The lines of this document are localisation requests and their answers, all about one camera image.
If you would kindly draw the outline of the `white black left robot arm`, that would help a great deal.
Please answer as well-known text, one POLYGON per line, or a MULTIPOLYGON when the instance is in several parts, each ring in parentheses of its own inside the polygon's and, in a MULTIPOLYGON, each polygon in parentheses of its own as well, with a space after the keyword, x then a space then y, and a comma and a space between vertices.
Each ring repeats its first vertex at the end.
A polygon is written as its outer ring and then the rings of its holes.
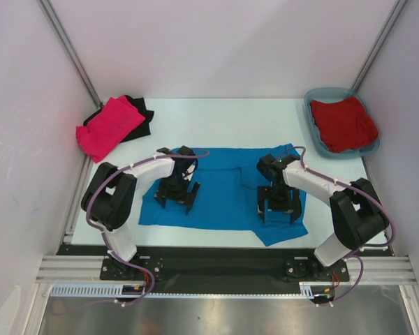
POLYGON ((192 177, 198 159, 207 155, 186 146, 177 151, 164 147, 124 167, 99 165, 80 206, 87 224, 101 233, 108 254, 117 261, 115 269, 124 278, 134 278, 140 271, 140 261, 134 258, 137 246, 127 224, 131 212, 141 212, 143 197, 157 182, 154 199, 160 207, 164 209, 172 201, 189 214, 200 188, 192 177))

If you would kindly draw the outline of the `blue t shirt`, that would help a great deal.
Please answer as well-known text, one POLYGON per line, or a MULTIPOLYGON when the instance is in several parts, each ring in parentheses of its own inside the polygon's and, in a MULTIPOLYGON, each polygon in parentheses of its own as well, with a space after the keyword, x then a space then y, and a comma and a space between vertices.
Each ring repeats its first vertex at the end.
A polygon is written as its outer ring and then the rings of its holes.
POLYGON ((292 144, 268 148, 210 148, 200 159, 192 180, 200 184, 190 211, 173 201, 162 207, 154 198, 155 182, 145 194, 140 212, 141 226, 191 228, 210 232, 249 233, 263 246, 304 237, 308 231, 299 217, 269 213, 258 215, 257 190, 269 181, 257 170, 263 156, 296 155, 292 144))

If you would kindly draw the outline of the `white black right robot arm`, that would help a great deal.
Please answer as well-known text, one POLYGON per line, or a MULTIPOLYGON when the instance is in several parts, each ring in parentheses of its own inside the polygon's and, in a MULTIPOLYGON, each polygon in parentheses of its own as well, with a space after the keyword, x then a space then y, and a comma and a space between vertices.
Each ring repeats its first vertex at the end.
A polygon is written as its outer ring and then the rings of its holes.
POLYGON ((294 155, 278 159, 268 154, 256 168, 270 183, 259 186, 257 192, 258 215, 264 225, 276 223, 281 214, 294 224, 302 215, 302 191, 329 206, 334 232, 315 248, 308 262, 309 274, 316 280, 326 279, 336 262, 365 246, 390 224, 367 179, 346 183, 312 170, 302 157, 294 155))

